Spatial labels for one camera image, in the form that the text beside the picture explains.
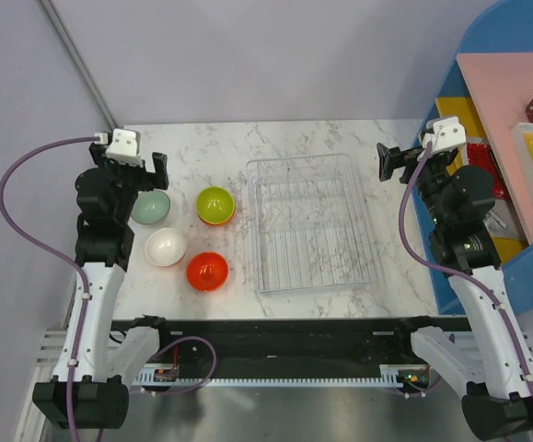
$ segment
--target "red bowl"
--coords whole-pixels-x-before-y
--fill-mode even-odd
[[[214,251],[196,255],[186,269],[189,284],[202,292],[211,292],[221,287],[228,275],[229,265],[226,259]]]

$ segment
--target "cable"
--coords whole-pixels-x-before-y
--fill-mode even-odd
[[[118,345],[121,345],[122,342],[119,341],[117,338],[115,338],[112,334],[109,333],[109,339],[113,341],[114,343],[117,343]]]
[[[172,363],[172,368],[168,372],[170,375],[173,371],[178,368],[178,346],[174,347],[174,362]]]
[[[455,269],[450,269],[448,267],[444,267],[442,265],[438,265],[433,262],[429,262],[425,260],[424,258],[419,256],[417,253],[415,253],[415,251],[411,248],[411,245],[407,240],[407,237],[405,235],[405,208],[407,207],[407,202],[411,196],[411,192],[413,191],[413,186],[415,185],[415,182],[417,181],[417,179],[420,176],[420,173],[422,172],[423,166],[425,165],[427,160],[432,155],[432,147],[433,147],[433,143],[430,142],[428,143],[428,146],[424,149],[423,155],[420,158],[420,162],[418,163],[415,170],[413,171],[410,181],[407,184],[407,187],[405,188],[405,193],[403,194],[403,198],[401,199],[401,203],[399,207],[399,236],[401,238],[401,242],[403,243],[403,247],[410,254],[410,256],[414,260],[416,260],[419,264],[424,265],[430,269],[437,270],[438,272],[444,272],[444,273],[449,273],[449,274],[458,276],[464,279],[465,281],[469,281],[470,283],[475,284],[480,290],[482,290],[485,293],[485,295],[487,295],[487,297],[493,302],[493,304],[496,307],[498,307],[501,305],[501,302],[495,296],[495,294],[487,287],[487,285],[483,284],[481,281],[478,281],[472,276],[467,275],[466,273],[460,272]],[[512,343],[514,344],[514,348],[516,349],[517,358],[519,359],[522,373],[524,374],[524,377],[527,377],[530,374],[530,371],[527,366],[526,357],[524,356],[524,352],[522,351],[522,346],[516,335],[516,331],[514,330],[514,325],[512,324],[512,321],[507,315],[507,312],[503,308],[498,308],[498,310],[500,314],[502,315],[502,320],[504,321],[505,328],[509,332]],[[526,379],[526,383],[527,383],[528,390],[530,391],[530,396],[532,397],[532,400],[533,400],[533,382],[531,380]]]
[[[448,339],[450,340],[451,343],[454,343],[454,341],[455,341],[454,333],[451,333],[450,336],[448,336]],[[393,389],[389,389],[387,391],[389,393],[391,393],[391,394],[398,394],[400,396],[404,396],[405,399],[409,399],[409,398],[425,398],[427,393],[431,393],[432,391],[434,391],[436,389],[436,387],[438,385],[440,385],[442,383],[442,380],[443,380],[443,378],[439,377],[438,380],[434,383],[434,385],[430,385],[430,382],[428,381],[428,388],[425,389],[425,390],[420,391],[419,393],[403,393],[399,389],[394,389],[394,390]]]
[[[82,330],[84,329],[84,322],[86,320],[86,311],[88,308],[88,300],[89,300],[89,297],[86,296],[88,294],[87,275],[84,272],[84,269],[82,269],[82,267],[80,267],[76,262],[74,262],[69,256],[64,255],[60,251],[32,237],[29,233],[23,230],[12,219],[12,217],[8,213],[8,210],[6,210],[6,206],[5,206],[5,187],[6,187],[6,183],[10,179],[10,176],[14,173],[15,170],[18,169],[18,167],[21,164],[35,157],[41,152],[45,152],[46,150],[50,150],[55,147],[60,147],[62,145],[73,145],[76,143],[95,142],[98,140],[99,138],[97,136],[85,136],[81,138],[70,138],[68,140],[62,140],[56,143],[50,143],[48,145],[42,145],[41,147],[31,150],[30,152],[28,152],[27,154],[19,158],[17,161],[15,161],[12,164],[12,166],[10,166],[6,170],[6,172],[2,176],[2,179],[0,180],[0,213],[2,214],[2,217],[5,219],[5,221],[13,228],[13,230],[15,230],[21,237],[26,239],[28,242],[35,244],[40,249],[48,251],[50,254],[60,258],[61,260],[64,260],[65,262],[70,264],[72,267],[74,267],[74,269],[77,271],[78,275],[80,276],[80,279],[82,280],[82,286],[84,287],[85,297],[82,299],[82,307],[80,309],[80,314],[78,316],[78,323],[75,329],[75,338],[74,338],[74,343],[72,344],[70,359],[76,359],[77,357],[78,349],[80,348],[80,339],[82,338]],[[75,373],[75,366],[69,366],[68,373],[67,373],[67,385],[66,385],[66,390],[65,390],[65,406],[67,408],[67,420],[70,426],[70,433],[72,434],[72,439],[75,442],[80,442],[80,437],[78,435],[77,428],[75,427],[74,398],[72,396],[73,386],[74,386],[74,373]]]
[[[111,332],[117,332],[122,334],[123,340],[127,337],[127,333],[125,333],[123,330],[111,330]],[[122,341],[119,341],[117,338],[115,338],[112,333],[109,333],[109,339],[113,341],[114,343],[117,343],[118,345],[122,344]]]
[[[209,350],[211,350],[211,354],[213,355],[213,363],[211,364],[211,369],[209,370],[209,373],[200,382],[197,382],[196,384],[194,384],[191,387],[188,387],[187,389],[178,390],[178,391],[152,391],[151,392],[152,396],[178,396],[180,394],[198,390],[202,388],[205,382],[209,380],[211,376],[213,375],[214,370],[217,367],[217,352],[215,351],[213,345],[206,339],[202,338],[201,336],[184,336],[182,338],[179,338],[173,343],[166,345],[159,352],[153,355],[151,359],[156,359],[160,357],[162,354],[164,354],[165,352],[167,352],[170,348],[178,345],[179,343],[186,343],[187,341],[199,341],[201,343],[204,343],[207,347],[209,347]]]
[[[428,371],[428,385],[427,387],[425,388],[422,388],[422,387],[418,387],[417,385],[415,385],[413,382],[411,382],[410,380],[407,381],[407,383],[410,385],[410,387],[413,387],[414,389],[418,390],[418,391],[423,391],[424,393],[426,391],[428,391],[428,389],[430,387],[432,387],[432,371]]]

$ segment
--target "bowl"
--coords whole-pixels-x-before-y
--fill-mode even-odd
[[[186,252],[186,238],[174,227],[160,228],[145,242],[145,257],[158,267],[180,261]]]
[[[228,274],[229,265],[226,259],[214,251],[196,255],[186,269],[189,284],[202,292],[211,292],[221,287]]]
[[[135,200],[131,217],[139,224],[154,224],[170,210],[170,199],[162,191],[141,192]]]
[[[236,212],[236,200],[221,187],[207,187],[196,199],[196,212],[205,224],[222,226]]]

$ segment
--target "pink board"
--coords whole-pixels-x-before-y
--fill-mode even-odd
[[[511,130],[518,122],[527,122],[524,109],[533,98],[533,52],[460,53],[457,60],[522,228],[532,243],[533,207]]]

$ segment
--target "white marble table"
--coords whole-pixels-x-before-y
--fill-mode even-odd
[[[141,153],[168,154],[168,217],[151,227],[131,222],[135,242],[114,319],[157,315],[167,319],[353,318],[435,314],[428,271],[400,244],[397,213],[404,186],[397,177],[377,178],[377,142],[409,146],[419,121],[248,122],[128,126],[141,133]],[[248,261],[251,228],[246,163],[250,159],[347,153],[361,179],[382,273],[364,288],[329,292],[260,295]],[[238,209],[225,227],[208,227],[195,211],[197,194],[210,185],[229,189]],[[423,253],[410,202],[408,238]],[[161,227],[176,227],[188,239],[178,264],[156,268],[146,261],[147,237]],[[229,278],[212,293],[199,293],[186,281],[186,265],[197,253],[214,250],[229,262]]]

